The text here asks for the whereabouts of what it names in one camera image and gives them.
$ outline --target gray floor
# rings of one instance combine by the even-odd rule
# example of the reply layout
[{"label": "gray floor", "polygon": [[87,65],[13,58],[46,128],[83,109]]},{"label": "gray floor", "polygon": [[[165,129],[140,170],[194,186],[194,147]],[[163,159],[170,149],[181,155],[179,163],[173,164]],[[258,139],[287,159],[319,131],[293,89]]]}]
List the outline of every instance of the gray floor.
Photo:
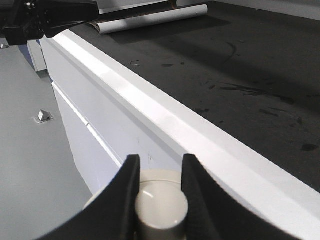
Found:
[{"label": "gray floor", "polygon": [[[40,109],[54,119],[36,124]],[[0,122],[0,239],[35,239],[79,212],[91,193],[48,75],[36,74],[17,47],[0,50]]]}]

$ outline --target white cylindrical object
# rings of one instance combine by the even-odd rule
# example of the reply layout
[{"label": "white cylindrical object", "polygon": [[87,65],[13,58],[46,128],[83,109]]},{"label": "white cylindrical object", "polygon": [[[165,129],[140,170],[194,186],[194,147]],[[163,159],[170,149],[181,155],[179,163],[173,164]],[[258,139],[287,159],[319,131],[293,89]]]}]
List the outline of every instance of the white cylindrical object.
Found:
[{"label": "white cylindrical object", "polygon": [[170,182],[155,181],[141,189],[135,202],[139,240],[183,240],[188,202]]},{"label": "white cylindrical object", "polygon": [[176,10],[152,13],[149,15],[136,16],[121,20],[98,23],[97,27],[100,34],[110,34],[114,32],[152,26],[157,24],[169,23],[173,21],[189,19],[206,15],[207,5],[190,6]]}]

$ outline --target white cap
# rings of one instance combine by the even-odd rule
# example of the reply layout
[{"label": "white cap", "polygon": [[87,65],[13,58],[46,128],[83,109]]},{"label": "white cap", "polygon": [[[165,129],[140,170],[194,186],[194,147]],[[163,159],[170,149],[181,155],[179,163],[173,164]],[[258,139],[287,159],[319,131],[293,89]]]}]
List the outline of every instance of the white cap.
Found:
[{"label": "white cap", "polygon": [[182,240],[188,202],[184,193],[167,181],[143,187],[135,202],[140,240]]}]

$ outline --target white wall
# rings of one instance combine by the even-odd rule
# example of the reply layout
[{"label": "white wall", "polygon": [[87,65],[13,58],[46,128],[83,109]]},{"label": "white wall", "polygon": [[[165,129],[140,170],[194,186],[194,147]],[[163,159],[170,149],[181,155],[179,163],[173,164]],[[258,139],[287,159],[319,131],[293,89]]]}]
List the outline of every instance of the white wall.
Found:
[{"label": "white wall", "polygon": [[319,0],[216,0],[216,2],[320,21]]},{"label": "white wall", "polygon": [[[166,0],[95,0],[100,13],[137,7]],[[178,6],[199,4],[208,0],[178,0]],[[266,10],[320,21],[320,0],[215,0],[215,2]]]}]

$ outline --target rolled paper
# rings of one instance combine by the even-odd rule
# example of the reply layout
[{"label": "rolled paper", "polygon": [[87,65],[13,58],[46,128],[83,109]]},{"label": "rolled paper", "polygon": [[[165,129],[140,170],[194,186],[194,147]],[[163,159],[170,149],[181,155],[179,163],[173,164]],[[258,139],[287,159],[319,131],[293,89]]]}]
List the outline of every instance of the rolled paper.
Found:
[{"label": "rolled paper", "polygon": [[207,5],[189,6],[175,10],[146,14],[143,16],[134,16],[130,18],[91,23],[102,34],[110,34],[130,29],[136,29],[157,24],[164,24],[178,20],[190,19],[206,15],[208,13]]}]

